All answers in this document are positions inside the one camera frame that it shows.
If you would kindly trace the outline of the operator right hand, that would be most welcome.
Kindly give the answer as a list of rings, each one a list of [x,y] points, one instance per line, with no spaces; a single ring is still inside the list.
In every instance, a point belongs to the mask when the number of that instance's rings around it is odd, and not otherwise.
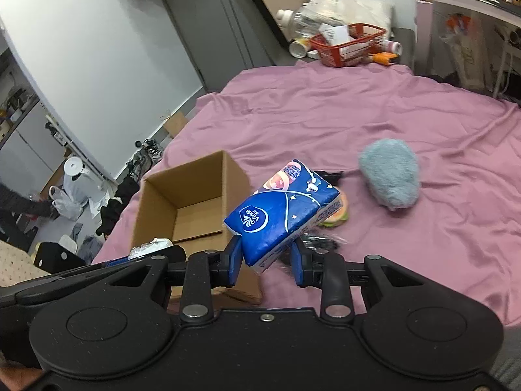
[[[41,369],[18,365],[2,365],[0,368],[1,390],[20,391],[41,377]]]

